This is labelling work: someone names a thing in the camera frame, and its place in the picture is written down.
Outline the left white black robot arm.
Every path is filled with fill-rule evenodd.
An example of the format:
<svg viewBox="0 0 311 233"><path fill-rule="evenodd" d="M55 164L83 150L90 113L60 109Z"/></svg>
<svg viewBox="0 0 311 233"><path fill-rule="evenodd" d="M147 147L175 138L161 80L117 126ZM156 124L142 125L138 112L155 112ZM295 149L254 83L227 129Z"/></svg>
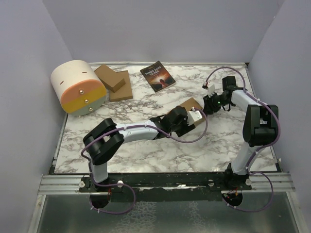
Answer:
<svg viewBox="0 0 311 233"><path fill-rule="evenodd" d="M90 185L100 192L107 187L107 162L122 144L157 140L176 133L178 137L195 129L195 123L202 119L199 111L187 111L177 106L165 115L152 117L137 124L117 124L111 118L103 120L84 138L87 153L90 155Z"/></svg>

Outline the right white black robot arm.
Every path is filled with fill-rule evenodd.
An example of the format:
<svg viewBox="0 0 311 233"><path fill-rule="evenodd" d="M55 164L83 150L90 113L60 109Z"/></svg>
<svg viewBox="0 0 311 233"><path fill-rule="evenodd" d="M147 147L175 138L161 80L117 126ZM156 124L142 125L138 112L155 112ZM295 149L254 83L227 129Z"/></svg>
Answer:
<svg viewBox="0 0 311 233"><path fill-rule="evenodd" d="M228 106L237 106L245 112L242 129L244 142L237 157L225 170L223 184L229 190L234 190L249 177L249 170L257 155L277 139L278 107L260 103L247 90L238 87L234 76L222 79L223 93L217 94L214 85L203 85L208 94L203 97L203 112L212 115Z"/></svg>

